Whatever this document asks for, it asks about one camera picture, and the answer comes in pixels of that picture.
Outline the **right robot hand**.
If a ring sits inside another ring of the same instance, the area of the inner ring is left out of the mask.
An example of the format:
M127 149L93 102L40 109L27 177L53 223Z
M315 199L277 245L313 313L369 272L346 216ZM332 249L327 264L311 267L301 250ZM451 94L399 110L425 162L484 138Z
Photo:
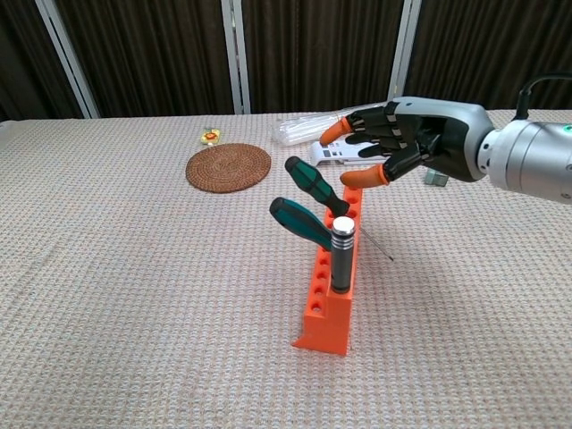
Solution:
M328 146L341 136L350 145L368 142L358 155L384 156L383 164L346 172L341 182L365 189L388 185L418 166L463 182L484 177L477 157L484 138L494 130L485 109L426 97L396 97L376 107L343 116L321 135Z

